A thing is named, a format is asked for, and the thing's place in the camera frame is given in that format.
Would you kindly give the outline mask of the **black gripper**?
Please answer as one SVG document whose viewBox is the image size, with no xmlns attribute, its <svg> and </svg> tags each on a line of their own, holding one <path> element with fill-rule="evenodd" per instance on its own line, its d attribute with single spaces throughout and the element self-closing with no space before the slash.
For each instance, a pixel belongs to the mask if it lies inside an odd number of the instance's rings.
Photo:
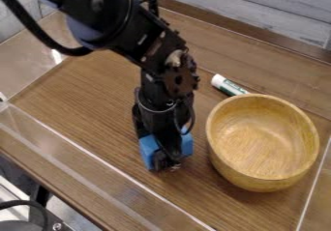
<svg viewBox="0 0 331 231">
<path fill-rule="evenodd" d="M 158 146 L 153 153 L 153 170 L 161 172 L 181 163 L 181 136 L 196 123 L 195 95 L 177 99 L 172 105 L 158 109 L 146 101 L 141 91 L 134 92 L 132 119 L 138 138 L 153 134 Z"/>
</svg>

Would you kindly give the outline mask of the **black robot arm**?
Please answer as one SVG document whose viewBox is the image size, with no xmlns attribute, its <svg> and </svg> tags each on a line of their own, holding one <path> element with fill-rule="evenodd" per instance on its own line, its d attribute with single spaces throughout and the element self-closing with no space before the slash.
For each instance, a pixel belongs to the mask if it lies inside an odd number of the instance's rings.
<svg viewBox="0 0 331 231">
<path fill-rule="evenodd" d="M 145 166 L 163 171 L 193 154 L 197 63 L 180 33 L 160 15 L 158 0 L 43 0 L 67 18 L 79 43 L 53 39 L 19 0 L 0 0 L 34 37 L 69 56 L 112 50 L 141 68 L 132 119 Z"/>
</svg>

